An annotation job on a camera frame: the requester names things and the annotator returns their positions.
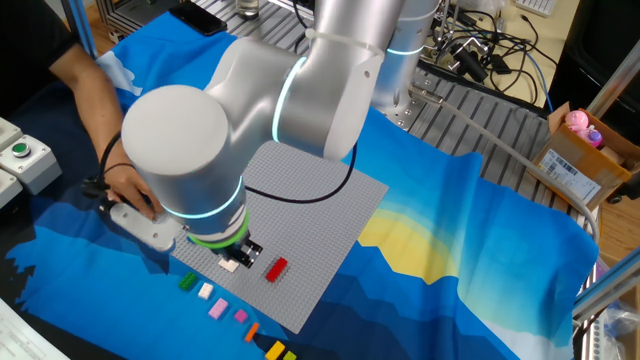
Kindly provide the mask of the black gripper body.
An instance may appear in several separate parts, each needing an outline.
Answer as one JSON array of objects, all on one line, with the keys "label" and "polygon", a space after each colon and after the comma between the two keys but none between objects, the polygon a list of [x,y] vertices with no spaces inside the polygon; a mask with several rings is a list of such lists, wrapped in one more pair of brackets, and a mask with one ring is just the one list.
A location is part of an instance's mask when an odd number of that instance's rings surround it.
[{"label": "black gripper body", "polygon": [[238,241],[233,242],[229,246],[220,249],[220,253],[223,256],[244,256],[250,251],[250,246],[247,244],[249,238],[243,236]]}]

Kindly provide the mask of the person's left hand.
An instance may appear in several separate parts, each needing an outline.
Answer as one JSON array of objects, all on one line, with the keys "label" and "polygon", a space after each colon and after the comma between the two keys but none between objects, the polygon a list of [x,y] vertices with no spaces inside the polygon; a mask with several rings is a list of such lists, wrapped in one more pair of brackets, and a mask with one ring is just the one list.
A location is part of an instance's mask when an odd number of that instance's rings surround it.
[{"label": "person's left hand", "polygon": [[131,164],[110,166],[104,180],[109,200],[127,202],[150,220],[162,212],[160,202]]}]

